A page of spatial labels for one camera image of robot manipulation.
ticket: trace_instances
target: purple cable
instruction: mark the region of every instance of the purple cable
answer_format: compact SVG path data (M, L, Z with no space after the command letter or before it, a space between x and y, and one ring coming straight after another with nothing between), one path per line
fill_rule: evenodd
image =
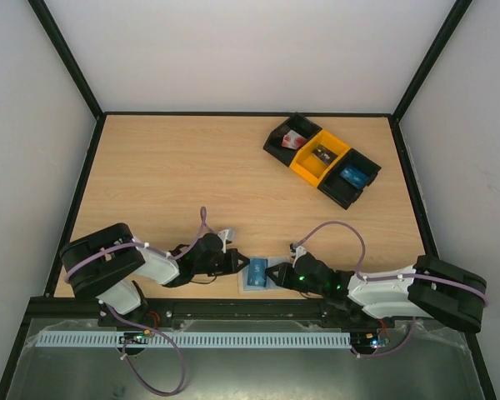
M137 369L135 369L135 367L133 366L132 362L129 360L128 355L126 354L126 346L128 345L129 341L126 341L122 345L122 356L124 357L123 360L126 361L127 365L129 365L129 367L132 369L132 372L133 372L133 375L135 375L135 378L137 378L137 380L139 381L139 383L141 383L141 385L145 389L147 389L150 393L153 393L156 396L161 396L163 398L167 398L169 396L174 396L175 394L180 393L181 390L182 390L183 384L185 382L185 374L187 372L187 367L185 365L185 359L183 358L182 350L180 349L180 347L178 347L178 345L168 335L166 335L165 333L163 333L161 331L158 331L157 329L153 329L151 327L147 327L145 325L141 325L140 323L135 323L135 322L128 321L127 319L124 319L120 315L118 315L118 313L114 310L113 307L111 307L108 304L106 304L106 306L107 306L107 309L109 310L109 312L119 322L125 323L125 324L129 325L130 327L135 327L135 328L139 328L139 329L142 329L142 330L152 331L152 332L156 333L157 335L161 336L162 338L164 338L165 340L167 340L167 342L169 342L170 344L172 344L172 347L174 348L174 350L176 350L177 356L180 359L180 364L182 365L182 377L180 379L180 383L177 385L177 387L172 392L162 392L161 390L157 390L156 388L154 388L154 387L150 386L148 383L146 383L146 381L143 379L143 377L141 377L141 375L139 375L139 372L137 371Z
M365 241L363 240L363 237L361 236L361 233L353 227L352 225L349 225L345 222L341 221L328 221L321 223L317 227L315 227L304 239L300 240L299 242L295 243L295 247L297 246L302 246L313 234L315 234L317 231L320 229L324 228L327 225L342 225L348 229L350 229L352 232L354 232L359 239L359 242L361 243L361 256L359 257L359 260L357 260L355 272L356 272L356 277L362 281L365 282L381 282L381 281L390 281L397 279L397 275L390 275L387 277L365 277L363 273L361 272L361 264L363 263L363 260L365 259L365 253L366 253L366 246L365 246ZM475 294L479 298L483 300L483 306L486 307L489 304L489 301L487 299L487 296L485 293L480 292L479 290L475 289L474 287L470 287L467 285L464 285L459 282L454 282L450 281L448 279L442 279L441 277L432 277L430 275L422 275L420 273L404 273L402 274L402 278L415 278L415 279L424 279L425 281L431 281L435 283L442 283L448 286L454 286L455 288L460 288L462 290L466 290L470 293Z
M415 317L412 318L411 321L411 327L409 328L409 332L407 333L407 336L402 340L402 342L396 346L395 348L389 350L388 352L380 352L378 354L359 354L355 348L352 347L352 353L354 353L357 357L360 358L378 358L378 357L383 357L383 356L390 356L391 354L397 353L400 350L402 350L406 344L409 342L409 339L413 336L413 332L415 331Z
M191 244L189 246L187 246L187 248L184 251L180 252L176 257L170 256L169 257L170 259L176 261L176 260L180 259L181 257L183 257L185 254L189 253L189 251L193 248L193 246L195 244L197 244L198 239L202 236L202 231L204 228L206 228L210 233L215 233L209 227L209 225L206 224L206 217L207 216L208 216L208 210L204 206L200 207L200 219L202 220L202 222L200 223L200 227L198 228L196 236L192 240ZM117 252L118 250L122 250L123 248L145 248L145 247L144 247L144 243L128 242L128 243L118 244L118 245L110 247L110 248L104 248L100 252L97 252L96 254L93 254L92 256L85 258L84 260L82 260L81 262L76 264L74 267L70 268L68 270L67 274L65 275L65 278L64 278L65 283L68 283L68 281L70 280L70 277L74 273L76 273L78 270L85 267L89 263L92 263L94 260L98 260L99 258L102 258L109 253L114 253L114 252ZM153 253L159 254L161 257L167 256L167 254L165 252L162 252L161 250L158 250L155 247L146 247L146 249L153 252Z

